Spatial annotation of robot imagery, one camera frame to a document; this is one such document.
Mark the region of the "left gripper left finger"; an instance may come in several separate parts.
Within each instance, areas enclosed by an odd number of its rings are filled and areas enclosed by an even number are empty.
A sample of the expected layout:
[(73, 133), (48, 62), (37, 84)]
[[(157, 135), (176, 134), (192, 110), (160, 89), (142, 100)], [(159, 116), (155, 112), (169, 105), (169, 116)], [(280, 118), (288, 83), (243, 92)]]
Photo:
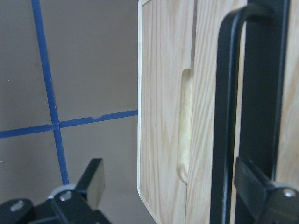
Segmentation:
[(56, 188), (48, 199), (34, 206), (26, 198), (0, 205), (2, 224), (109, 224), (98, 205), (105, 188), (102, 158), (91, 159), (77, 184)]

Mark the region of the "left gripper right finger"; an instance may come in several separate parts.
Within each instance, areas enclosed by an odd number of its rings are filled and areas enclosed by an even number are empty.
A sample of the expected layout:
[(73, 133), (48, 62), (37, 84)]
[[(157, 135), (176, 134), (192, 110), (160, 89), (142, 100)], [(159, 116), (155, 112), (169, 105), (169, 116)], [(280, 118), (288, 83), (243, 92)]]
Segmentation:
[(299, 191), (291, 185), (270, 180), (251, 160), (237, 157), (235, 188), (252, 224), (297, 224)]

